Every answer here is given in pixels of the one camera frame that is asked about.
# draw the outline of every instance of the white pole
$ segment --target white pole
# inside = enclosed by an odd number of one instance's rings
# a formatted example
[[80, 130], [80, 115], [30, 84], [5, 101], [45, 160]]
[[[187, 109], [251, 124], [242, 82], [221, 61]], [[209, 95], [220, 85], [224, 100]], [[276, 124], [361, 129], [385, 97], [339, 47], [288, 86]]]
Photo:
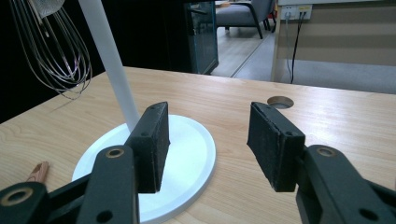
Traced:
[[134, 98], [101, 0], [78, 0], [129, 131], [139, 121]]

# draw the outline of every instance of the desk hole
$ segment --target desk hole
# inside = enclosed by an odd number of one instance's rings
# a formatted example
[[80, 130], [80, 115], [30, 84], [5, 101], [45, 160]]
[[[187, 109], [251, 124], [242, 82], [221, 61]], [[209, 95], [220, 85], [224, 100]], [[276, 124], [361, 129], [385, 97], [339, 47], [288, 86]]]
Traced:
[[294, 102], [286, 96], [273, 96], [267, 100], [267, 104], [276, 109], [288, 109], [294, 105]]

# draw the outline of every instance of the desk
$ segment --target desk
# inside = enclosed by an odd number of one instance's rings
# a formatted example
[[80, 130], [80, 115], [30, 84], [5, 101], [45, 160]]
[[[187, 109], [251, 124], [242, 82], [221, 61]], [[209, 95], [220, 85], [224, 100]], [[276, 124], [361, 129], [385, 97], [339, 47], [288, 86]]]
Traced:
[[[249, 106], [275, 95], [294, 101], [281, 112], [306, 134], [306, 145], [343, 151], [363, 177], [394, 189], [396, 95], [340, 91], [225, 77], [126, 68], [140, 113], [167, 101], [212, 134], [215, 173], [203, 195], [167, 223], [300, 223], [295, 193], [275, 193], [246, 142]], [[106, 75], [76, 101], [57, 96], [0, 124], [0, 189], [22, 182], [48, 161], [49, 191], [71, 180], [84, 151], [123, 123]]]

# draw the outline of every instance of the brass insert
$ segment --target brass insert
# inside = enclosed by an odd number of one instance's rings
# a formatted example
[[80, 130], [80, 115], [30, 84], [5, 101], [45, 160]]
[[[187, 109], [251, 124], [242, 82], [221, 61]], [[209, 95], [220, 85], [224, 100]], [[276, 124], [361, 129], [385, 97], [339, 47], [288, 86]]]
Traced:
[[20, 188], [14, 189], [6, 194], [2, 199], [0, 204], [3, 206], [12, 206], [18, 203], [24, 202], [26, 199], [32, 196], [33, 190], [31, 188]]

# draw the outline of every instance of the screw hole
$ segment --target screw hole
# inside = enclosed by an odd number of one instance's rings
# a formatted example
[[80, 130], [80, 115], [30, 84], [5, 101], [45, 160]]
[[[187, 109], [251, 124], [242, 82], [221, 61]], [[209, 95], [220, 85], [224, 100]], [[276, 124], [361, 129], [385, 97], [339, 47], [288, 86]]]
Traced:
[[286, 135], [294, 136], [296, 133], [294, 132], [286, 132]]
[[111, 218], [113, 218], [113, 213], [106, 210], [99, 213], [99, 215], [96, 217], [96, 221], [99, 223], [107, 223]]
[[374, 212], [372, 212], [372, 211], [370, 211], [370, 210], [361, 208], [361, 209], [359, 210], [359, 212], [361, 213], [361, 215], [362, 215], [363, 217], [365, 217], [365, 218], [367, 218], [367, 219], [370, 219], [370, 220], [372, 220], [372, 221], [377, 221], [377, 220], [378, 220], [378, 216], [377, 216]]
[[335, 152], [330, 149], [330, 148], [326, 148], [326, 147], [320, 147], [317, 149], [318, 154], [325, 156], [325, 157], [333, 157], [335, 156]]
[[120, 148], [113, 148], [106, 153], [108, 158], [117, 158], [120, 157], [124, 153], [123, 149]]
[[1, 204], [3, 206], [12, 206], [18, 203], [22, 203], [30, 198], [32, 194], [33, 190], [31, 188], [15, 189], [1, 199]]

